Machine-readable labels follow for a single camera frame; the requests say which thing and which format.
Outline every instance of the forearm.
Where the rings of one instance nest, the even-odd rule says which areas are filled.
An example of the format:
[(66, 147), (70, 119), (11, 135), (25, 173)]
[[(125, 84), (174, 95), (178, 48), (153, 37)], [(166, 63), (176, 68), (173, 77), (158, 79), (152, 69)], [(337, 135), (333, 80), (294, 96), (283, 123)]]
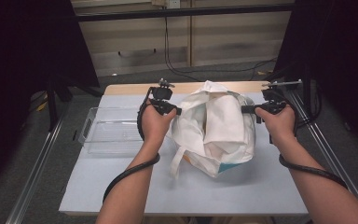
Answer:
[[(288, 162), (323, 169), (294, 137), (274, 143)], [(358, 223), (358, 200), (345, 188), (318, 175), (290, 173), (315, 223)]]
[[(144, 143), (129, 168), (153, 160), (160, 143)], [(144, 168), (118, 182), (106, 197), (97, 223), (136, 223), (142, 220), (153, 166)]]

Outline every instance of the person's left hand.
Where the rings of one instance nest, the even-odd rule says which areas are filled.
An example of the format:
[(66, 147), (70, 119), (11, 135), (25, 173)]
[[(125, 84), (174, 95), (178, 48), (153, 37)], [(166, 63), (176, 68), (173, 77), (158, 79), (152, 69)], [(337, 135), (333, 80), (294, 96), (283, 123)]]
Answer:
[(160, 115), (157, 110), (148, 105), (142, 115), (142, 131), (145, 136), (145, 143), (158, 144), (158, 147), (162, 144), (164, 136), (170, 128), (170, 122), (176, 115), (176, 109), (173, 109), (167, 115)]

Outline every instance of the person's left arm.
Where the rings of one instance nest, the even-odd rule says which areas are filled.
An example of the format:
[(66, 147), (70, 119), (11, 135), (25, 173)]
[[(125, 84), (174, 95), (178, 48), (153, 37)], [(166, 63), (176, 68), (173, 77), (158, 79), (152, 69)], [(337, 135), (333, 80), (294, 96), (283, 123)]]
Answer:
[[(145, 141), (127, 169), (156, 158), (175, 114), (173, 110), (161, 116), (153, 106), (146, 107), (142, 116)], [(107, 195), (96, 223), (141, 223), (152, 171), (149, 166), (119, 181)]]

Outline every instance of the person's right arm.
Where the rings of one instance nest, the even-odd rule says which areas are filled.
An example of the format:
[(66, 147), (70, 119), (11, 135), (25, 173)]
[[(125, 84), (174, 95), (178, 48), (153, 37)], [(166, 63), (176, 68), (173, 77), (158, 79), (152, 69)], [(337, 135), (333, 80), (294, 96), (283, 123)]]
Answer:
[[(256, 114), (265, 121), (273, 144), (290, 163), (324, 168), (303, 148), (293, 133), (295, 113), (289, 106), (272, 115), (257, 108)], [(338, 183), (319, 175), (290, 169), (298, 192), (314, 223), (358, 223), (358, 200)]]

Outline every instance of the human arm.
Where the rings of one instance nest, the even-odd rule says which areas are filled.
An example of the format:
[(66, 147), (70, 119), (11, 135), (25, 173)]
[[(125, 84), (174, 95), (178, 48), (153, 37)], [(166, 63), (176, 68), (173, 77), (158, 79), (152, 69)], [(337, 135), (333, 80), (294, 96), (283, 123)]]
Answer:
[[(293, 109), (288, 106), (277, 115), (261, 108), (257, 108), (255, 112), (265, 121), (273, 144), (286, 161), (324, 170), (297, 142), (293, 133)], [(315, 223), (358, 223), (358, 200), (348, 190), (319, 175), (292, 169), (290, 174)]]
[[(142, 116), (145, 141), (126, 170), (156, 158), (175, 113), (161, 116), (153, 106), (146, 107)], [(106, 197), (96, 223), (141, 223), (152, 171), (149, 166), (119, 181)]]

